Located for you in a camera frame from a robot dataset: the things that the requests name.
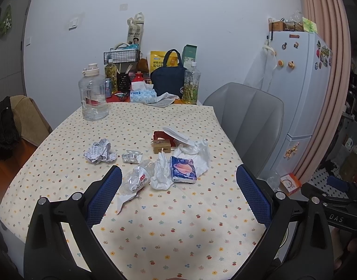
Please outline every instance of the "blue can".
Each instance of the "blue can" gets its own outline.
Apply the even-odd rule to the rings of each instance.
[[[106,78],[106,98],[112,97],[112,82],[111,78]]]

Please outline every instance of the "green box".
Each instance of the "green box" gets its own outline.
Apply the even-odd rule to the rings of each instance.
[[[195,56],[197,54],[197,47],[194,45],[186,45],[182,52],[182,61],[185,68],[191,67],[191,62],[195,62]]]

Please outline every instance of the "textured blue pad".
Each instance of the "textured blue pad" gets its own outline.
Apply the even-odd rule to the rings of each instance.
[[[272,222],[272,208],[268,200],[242,165],[237,168],[236,179],[256,220],[268,228]]]
[[[86,223],[91,228],[102,221],[108,206],[119,189],[123,175],[120,168],[115,168],[107,178],[103,178],[103,184],[91,199],[88,205],[88,216]]]
[[[348,192],[348,183],[337,177],[329,176],[326,180],[326,184],[334,187],[337,190],[340,190],[341,192]]]

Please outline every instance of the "floral tablecloth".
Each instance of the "floral tablecloth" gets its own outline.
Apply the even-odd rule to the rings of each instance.
[[[230,279],[265,228],[238,188],[235,172],[242,162],[213,108],[109,103],[109,109],[96,122],[84,120],[78,109],[47,137],[9,186],[0,206],[2,222],[24,242],[40,196],[67,199],[109,170],[112,163],[85,161],[84,151],[94,141],[108,138],[111,152],[140,150],[143,159],[155,161],[153,132],[171,126],[191,140],[208,140],[210,169],[196,184],[176,183],[168,191],[147,186],[118,215],[112,202],[93,232],[128,279]],[[120,157],[113,164],[123,174],[135,166]],[[69,226],[63,229],[76,263],[87,268]]]

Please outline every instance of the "blue gripper pad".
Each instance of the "blue gripper pad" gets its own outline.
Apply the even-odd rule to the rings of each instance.
[[[340,190],[341,192],[348,192],[348,183],[337,177],[329,176],[326,180],[326,184],[334,187],[337,190]]]
[[[256,185],[254,180],[257,179],[253,179],[243,165],[238,166],[236,179],[256,220],[268,228],[272,222],[272,207],[263,192]]]
[[[121,169],[112,166],[102,180],[93,182],[87,188],[84,195],[87,198],[85,205],[87,205],[86,223],[88,227],[91,228],[102,221],[103,215],[116,195],[122,179]]]

